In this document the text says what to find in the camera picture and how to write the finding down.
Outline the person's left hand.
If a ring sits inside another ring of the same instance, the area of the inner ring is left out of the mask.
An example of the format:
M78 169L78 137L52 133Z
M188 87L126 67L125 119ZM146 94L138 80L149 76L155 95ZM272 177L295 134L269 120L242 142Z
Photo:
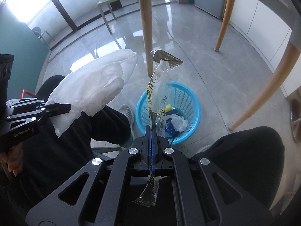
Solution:
M22 162L24 151L22 149L23 143L15 145L7 152L1 153L1 162L7 165L8 172L13 172L17 176L22 171Z

